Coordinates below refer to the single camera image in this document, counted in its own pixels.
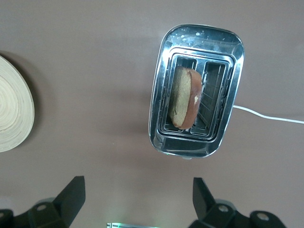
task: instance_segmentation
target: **stainless steel toaster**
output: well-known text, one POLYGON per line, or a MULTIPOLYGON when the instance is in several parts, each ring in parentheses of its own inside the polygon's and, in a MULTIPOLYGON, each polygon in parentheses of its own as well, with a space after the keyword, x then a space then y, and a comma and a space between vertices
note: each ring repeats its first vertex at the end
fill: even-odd
POLYGON ((227 128, 244 61, 240 38, 206 25, 179 25, 163 38, 155 71, 149 137, 156 150, 185 158, 206 157, 219 148, 227 128), (194 125, 180 130, 168 116, 177 66, 201 75, 202 94, 194 125))

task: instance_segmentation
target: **metal bolt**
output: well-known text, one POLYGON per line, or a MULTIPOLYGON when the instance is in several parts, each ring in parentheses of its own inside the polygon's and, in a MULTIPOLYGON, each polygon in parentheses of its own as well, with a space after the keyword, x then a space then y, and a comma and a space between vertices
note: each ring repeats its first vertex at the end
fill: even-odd
POLYGON ((229 209, 228 209, 225 205, 220 205, 220 206, 218 207, 218 209, 219 209, 221 212, 228 212, 228 211, 229 211, 229 209))
POLYGON ((257 215, 256 215, 260 220, 263 220, 263 221, 268 221, 269 220, 269 217, 266 215, 266 214, 264 214, 264 213, 257 213, 257 215))
POLYGON ((37 211, 44 210, 45 208, 47 208, 46 205, 42 204, 42 205, 37 207, 37 211))

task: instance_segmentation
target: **bread slice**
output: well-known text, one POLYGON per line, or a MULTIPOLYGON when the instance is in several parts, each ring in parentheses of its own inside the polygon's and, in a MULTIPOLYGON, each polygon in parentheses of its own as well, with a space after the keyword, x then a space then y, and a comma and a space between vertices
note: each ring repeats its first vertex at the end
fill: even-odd
POLYGON ((175 127, 192 127, 199 110, 201 90, 201 75, 198 72, 176 67, 169 102, 169 116, 175 127))

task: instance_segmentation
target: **toaster slot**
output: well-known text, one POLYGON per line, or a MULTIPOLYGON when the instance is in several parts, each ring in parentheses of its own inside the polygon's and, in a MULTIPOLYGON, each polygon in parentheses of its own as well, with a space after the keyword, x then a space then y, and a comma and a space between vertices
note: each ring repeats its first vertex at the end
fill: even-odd
POLYGON ((217 112, 218 97, 221 91, 225 65, 207 62, 202 78, 202 94, 198 117, 191 129, 193 134, 209 134, 217 112))
MULTIPOLYGON (((177 57, 176 58, 176 67, 177 66, 182 66, 182 67, 186 67, 186 68, 195 69, 196 65, 197 65, 196 59, 186 58, 186 57, 177 57)), ((166 116, 165 130, 174 131, 174 132, 182 132, 183 131, 183 130, 180 130, 179 128, 177 128, 173 125, 169 115, 166 116)))

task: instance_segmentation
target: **white cable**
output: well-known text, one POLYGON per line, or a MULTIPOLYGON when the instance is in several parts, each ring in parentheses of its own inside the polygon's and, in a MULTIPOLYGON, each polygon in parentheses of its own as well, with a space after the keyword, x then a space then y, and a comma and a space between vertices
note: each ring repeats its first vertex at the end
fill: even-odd
POLYGON ((245 108, 242 106, 238 106, 238 105, 234 105, 234 108, 238 108, 247 112, 250 112, 254 115, 257 115, 259 117, 265 118, 265 119, 270 119, 270 120, 280 120, 280 121, 286 121, 286 122, 293 122, 293 123, 297 123, 297 124, 304 124, 304 121, 300 121, 300 120, 291 120, 291 119, 285 119, 285 118, 278 118, 278 117, 272 117, 272 116, 267 116, 267 115, 262 115, 260 113, 257 113, 256 111, 253 111, 249 108, 245 108))

